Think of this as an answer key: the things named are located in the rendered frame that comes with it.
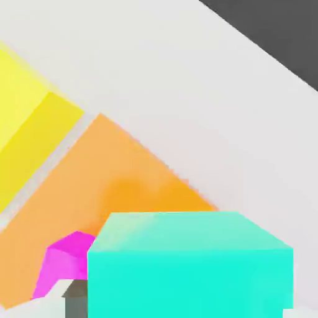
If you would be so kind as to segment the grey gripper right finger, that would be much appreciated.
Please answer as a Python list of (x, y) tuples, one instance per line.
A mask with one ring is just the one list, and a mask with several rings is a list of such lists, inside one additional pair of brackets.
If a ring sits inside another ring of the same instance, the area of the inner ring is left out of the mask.
[(284, 309), (283, 318), (318, 318), (318, 310), (305, 307)]

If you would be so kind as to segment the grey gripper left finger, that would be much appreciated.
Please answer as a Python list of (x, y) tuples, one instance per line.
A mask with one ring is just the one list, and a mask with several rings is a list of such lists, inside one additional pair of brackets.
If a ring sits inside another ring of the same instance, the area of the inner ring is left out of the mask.
[(60, 279), (46, 296), (0, 310), (0, 318), (88, 318), (87, 281)]

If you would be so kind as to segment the small cyan cube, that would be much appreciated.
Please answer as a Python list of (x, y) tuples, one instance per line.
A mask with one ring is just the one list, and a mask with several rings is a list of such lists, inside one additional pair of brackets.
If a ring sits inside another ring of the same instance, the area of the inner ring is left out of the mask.
[(88, 250), (88, 318), (283, 318), (293, 265), (237, 212), (112, 213)]

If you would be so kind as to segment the large yellow box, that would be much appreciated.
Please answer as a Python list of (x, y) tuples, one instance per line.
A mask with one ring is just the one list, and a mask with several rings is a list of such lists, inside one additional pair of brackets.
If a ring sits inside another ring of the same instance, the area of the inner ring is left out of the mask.
[(0, 213), (83, 114), (0, 43)]

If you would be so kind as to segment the small magenta cube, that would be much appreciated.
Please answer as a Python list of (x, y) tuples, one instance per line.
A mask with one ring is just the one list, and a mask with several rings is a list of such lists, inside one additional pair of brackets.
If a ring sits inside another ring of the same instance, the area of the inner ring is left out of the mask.
[(47, 247), (32, 297), (42, 298), (60, 279), (88, 277), (87, 252), (95, 236), (80, 231)]

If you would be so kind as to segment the large orange box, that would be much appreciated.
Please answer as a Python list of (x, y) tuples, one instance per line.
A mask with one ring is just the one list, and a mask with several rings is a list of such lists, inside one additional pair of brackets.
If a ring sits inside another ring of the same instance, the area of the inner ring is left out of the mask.
[(49, 245), (97, 235), (112, 212), (214, 211), (188, 183), (105, 116), (97, 116), (0, 232), (0, 305), (31, 299)]

